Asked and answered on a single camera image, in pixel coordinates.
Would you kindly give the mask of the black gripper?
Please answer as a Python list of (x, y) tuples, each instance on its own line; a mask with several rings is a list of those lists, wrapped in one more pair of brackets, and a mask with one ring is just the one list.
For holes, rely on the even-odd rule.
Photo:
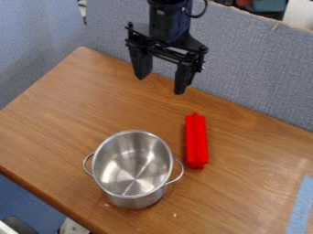
[(203, 70), (207, 46), (191, 36), (188, 31), (175, 41), (166, 42), (150, 35), (147, 23), (130, 22), (124, 28), (128, 34), (126, 47), (130, 51), (136, 78), (142, 80), (150, 75), (154, 57), (178, 64), (174, 93), (183, 94), (192, 83), (195, 72)]

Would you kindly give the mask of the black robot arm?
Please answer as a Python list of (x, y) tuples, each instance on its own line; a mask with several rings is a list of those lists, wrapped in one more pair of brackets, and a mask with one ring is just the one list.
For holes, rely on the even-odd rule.
[(126, 47), (135, 76), (143, 80), (152, 70), (152, 58), (178, 65), (174, 93), (180, 95), (192, 83), (196, 72), (202, 72), (207, 46), (190, 34), (191, 19), (206, 13), (192, 14), (192, 0), (147, 0), (150, 4), (148, 23), (128, 22)]

